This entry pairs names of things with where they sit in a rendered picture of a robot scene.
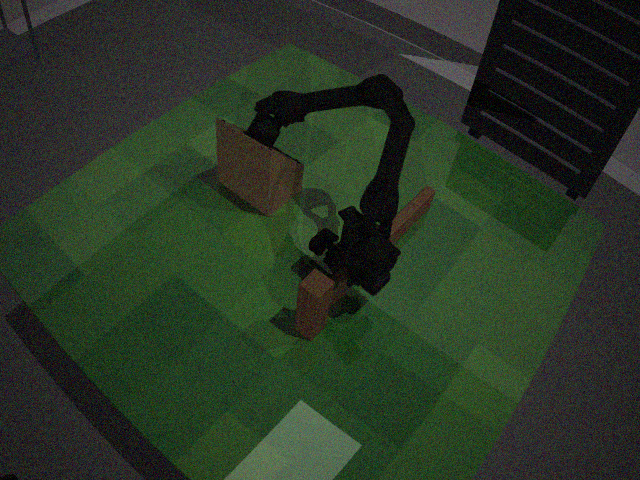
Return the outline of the brown wooden rail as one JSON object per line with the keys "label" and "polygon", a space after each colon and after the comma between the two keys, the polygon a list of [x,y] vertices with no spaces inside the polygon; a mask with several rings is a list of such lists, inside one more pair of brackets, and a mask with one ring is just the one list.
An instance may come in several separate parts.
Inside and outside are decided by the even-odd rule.
{"label": "brown wooden rail", "polygon": [[[409,204],[396,214],[392,221],[389,241],[394,245],[424,215],[431,205],[436,189],[428,184]],[[350,288],[348,278],[353,274],[343,266],[330,278],[335,282],[329,308],[335,304]]]}

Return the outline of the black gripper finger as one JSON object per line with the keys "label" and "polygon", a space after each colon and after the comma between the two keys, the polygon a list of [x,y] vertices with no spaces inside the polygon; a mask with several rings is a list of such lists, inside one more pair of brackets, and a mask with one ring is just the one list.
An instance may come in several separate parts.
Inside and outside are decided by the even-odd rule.
{"label": "black gripper finger", "polygon": [[348,278],[347,287],[350,288],[352,285],[360,286],[361,282],[354,276],[354,273]]}
{"label": "black gripper finger", "polygon": [[328,259],[326,259],[326,257],[323,259],[323,261],[327,264],[333,274],[335,274],[342,267],[342,265],[340,265],[338,262],[335,262],[333,264]]}

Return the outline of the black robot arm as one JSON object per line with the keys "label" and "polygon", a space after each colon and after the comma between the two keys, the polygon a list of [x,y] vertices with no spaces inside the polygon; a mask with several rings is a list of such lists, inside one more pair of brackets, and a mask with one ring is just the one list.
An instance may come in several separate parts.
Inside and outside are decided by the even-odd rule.
{"label": "black robot arm", "polygon": [[364,215],[355,206],[338,212],[344,220],[341,243],[349,250],[358,251],[378,278],[394,268],[401,254],[388,239],[398,210],[400,172],[415,127],[401,88],[388,76],[379,74],[344,88],[306,94],[279,90],[256,103],[257,114],[243,133],[272,148],[282,126],[287,128],[304,122],[308,113],[357,106],[384,109],[391,125],[375,177],[360,201]]}

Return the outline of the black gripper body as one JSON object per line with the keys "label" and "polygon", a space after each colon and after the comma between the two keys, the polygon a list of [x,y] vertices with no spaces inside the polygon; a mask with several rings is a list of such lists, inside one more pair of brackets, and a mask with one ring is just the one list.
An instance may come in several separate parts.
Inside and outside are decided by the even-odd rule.
{"label": "black gripper body", "polygon": [[325,228],[316,234],[309,242],[309,250],[315,253],[317,256],[321,256],[323,251],[327,248],[325,253],[326,259],[333,264],[338,262],[344,268],[350,272],[354,272],[354,276],[361,282],[361,287],[371,295],[376,295],[381,288],[387,284],[390,280],[390,273],[382,277],[376,277],[373,272],[367,267],[367,265],[359,257],[358,251],[352,251],[343,246],[340,242],[336,245],[334,241],[338,241],[339,236]]}

